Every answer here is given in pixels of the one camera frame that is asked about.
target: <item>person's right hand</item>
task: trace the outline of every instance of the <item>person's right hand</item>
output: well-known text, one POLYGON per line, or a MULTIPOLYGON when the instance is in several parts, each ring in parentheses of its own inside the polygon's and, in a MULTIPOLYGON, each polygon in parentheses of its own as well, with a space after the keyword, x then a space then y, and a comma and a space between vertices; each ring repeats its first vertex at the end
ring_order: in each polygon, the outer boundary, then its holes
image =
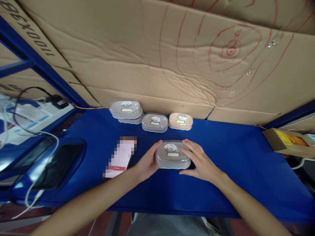
POLYGON ((188 139, 183 140, 183 144, 191 151, 181 148, 181 151, 185 153, 195 164, 195 169, 181 170, 179 174, 190 175, 202 180, 209 181, 214 185, 218 184, 218 181, 224 174, 205 154, 202 147, 188 139))

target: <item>power adapter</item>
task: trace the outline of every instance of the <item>power adapter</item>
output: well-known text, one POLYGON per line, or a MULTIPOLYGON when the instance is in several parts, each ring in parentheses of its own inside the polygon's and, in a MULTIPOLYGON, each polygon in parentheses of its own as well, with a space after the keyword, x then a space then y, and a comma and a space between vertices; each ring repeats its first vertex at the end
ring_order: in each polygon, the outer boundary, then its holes
POLYGON ((58 109, 63 109, 67 106, 69 106, 69 103, 66 103, 62 97, 60 97, 57 94, 54 94, 53 96, 49 96, 48 98, 46 98, 47 102, 51 102, 55 107, 57 107, 58 109))

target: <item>round label sticker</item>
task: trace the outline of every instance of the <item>round label sticker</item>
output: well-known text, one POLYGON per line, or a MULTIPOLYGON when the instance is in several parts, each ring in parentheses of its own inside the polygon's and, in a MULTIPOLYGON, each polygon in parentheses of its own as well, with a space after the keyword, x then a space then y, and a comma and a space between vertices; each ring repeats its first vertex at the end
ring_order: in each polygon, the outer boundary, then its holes
POLYGON ((177 150, 177 147, 174 144, 166 144, 164 149, 167 152, 175 152, 177 150))
POLYGON ((159 123, 159 122, 161 121, 161 119, 160 119, 159 117, 157 117, 157 116, 153 116, 153 117, 151 118, 151 120, 152 120, 154 123, 159 123))
POLYGON ((187 116, 185 116, 185 115, 179 115, 179 118, 181 119, 181 120, 187 120, 187 116))
POLYGON ((130 101, 123 101, 123 102, 121 103, 121 105, 122 105, 123 107, 129 107, 129 106, 131 106, 131 104, 132 104, 132 102, 130 102, 130 101))

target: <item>soap dish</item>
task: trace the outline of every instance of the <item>soap dish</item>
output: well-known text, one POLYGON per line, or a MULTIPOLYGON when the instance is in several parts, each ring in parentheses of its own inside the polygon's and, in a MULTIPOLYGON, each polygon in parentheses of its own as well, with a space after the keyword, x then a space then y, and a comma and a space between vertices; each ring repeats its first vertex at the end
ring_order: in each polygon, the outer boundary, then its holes
POLYGON ((142 111, 141 115, 136 118, 136 119, 118 119, 119 122, 121 123, 128 123, 128 124, 135 124, 135 125, 138 125, 138 124, 141 124, 141 120, 144 116, 144 113, 142 111))
POLYGON ((109 110, 116 119, 136 119, 142 114, 140 103, 133 100, 115 100, 109 110))
POLYGON ((146 113, 142 118, 145 131, 164 133, 167 130, 167 117, 158 113, 146 113))
POLYGON ((187 147, 179 140, 166 140, 157 148, 155 159, 161 169, 187 169, 191 160, 180 149, 187 147))
POLYGON ((172 112, 168 120, 168 125, 173 129, 190 130, 193 122, 194 120, 190 114, 172 112))

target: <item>blue metal shelf frame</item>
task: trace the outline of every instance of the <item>blue metal shelf frame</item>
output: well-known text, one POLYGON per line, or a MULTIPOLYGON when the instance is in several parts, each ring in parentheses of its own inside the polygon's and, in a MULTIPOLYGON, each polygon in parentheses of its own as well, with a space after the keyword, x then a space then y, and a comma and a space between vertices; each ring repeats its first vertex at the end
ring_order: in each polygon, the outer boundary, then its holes
POLYGON ((304 116, 310 115, 315 112, 315 100, 312 102, 309 102, 294 111, 291 111, 276 120, 266 124, 264 127, 269 128, 280 128, 281 126, 284 126, 292 121, 298 120, 304 116))
POLYGON ((33 69, 50 85, 77 106, 89 108, 86 101, 0 16, 0 42, 22 61, 0 67, 0 79, 33 69))

